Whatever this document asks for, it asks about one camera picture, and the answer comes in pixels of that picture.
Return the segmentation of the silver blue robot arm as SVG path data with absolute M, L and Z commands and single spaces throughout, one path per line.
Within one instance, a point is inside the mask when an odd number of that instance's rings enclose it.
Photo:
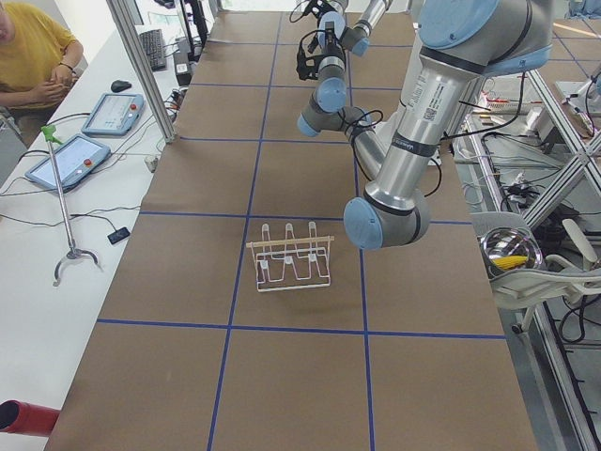
M 380 138 L 367 114 L 347 104 L 346 56 L 362 55 L 389 9 L 373 1 L 353 26 L 344 1 L 313 1 L 317 35 L 297 54 L 302 79 L 316 88 L 298 119 L 308 136 L 342 132 L 362 165 L 363 194 L 344 210 L 348 238 L 378 249 L 417 241 L 430 212 L 418 184 L 468 83 L 543 66 L 550 55 L 553 5 L 549 1 L 427 1 L 417 20 L 402 97 Z

